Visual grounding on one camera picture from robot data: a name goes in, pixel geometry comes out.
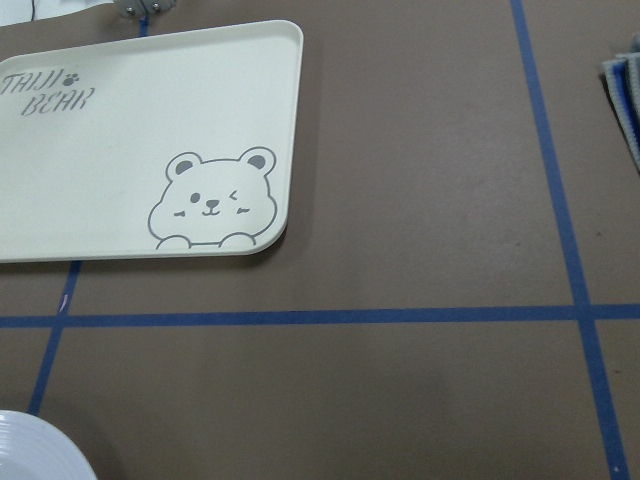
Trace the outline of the white ribbed plate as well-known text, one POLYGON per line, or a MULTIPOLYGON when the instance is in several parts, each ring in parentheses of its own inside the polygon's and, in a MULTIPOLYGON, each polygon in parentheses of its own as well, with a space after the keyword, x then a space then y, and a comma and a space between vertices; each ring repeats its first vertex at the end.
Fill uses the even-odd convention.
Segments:
POLYGON ((76 444, 54 425, 2 410, 1 478, 96 479, 96 474, 76 444))

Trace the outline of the cream bear tray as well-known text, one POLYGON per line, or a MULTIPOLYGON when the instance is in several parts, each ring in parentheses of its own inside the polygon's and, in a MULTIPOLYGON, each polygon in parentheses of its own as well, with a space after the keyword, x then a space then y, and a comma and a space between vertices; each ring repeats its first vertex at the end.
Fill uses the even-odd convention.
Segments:
POLYGON ((270 20, 4 60, 2 260, 271 246, 287 224, 303 43, 270 20))

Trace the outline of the grey folded cloth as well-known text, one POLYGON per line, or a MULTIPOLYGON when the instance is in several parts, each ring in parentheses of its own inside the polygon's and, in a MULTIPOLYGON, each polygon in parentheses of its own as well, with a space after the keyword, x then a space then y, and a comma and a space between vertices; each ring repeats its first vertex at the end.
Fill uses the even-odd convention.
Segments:
POLYGON ((607 95, 636 171, 639 171, 639 33, 628 52, 601 64, 607 95))

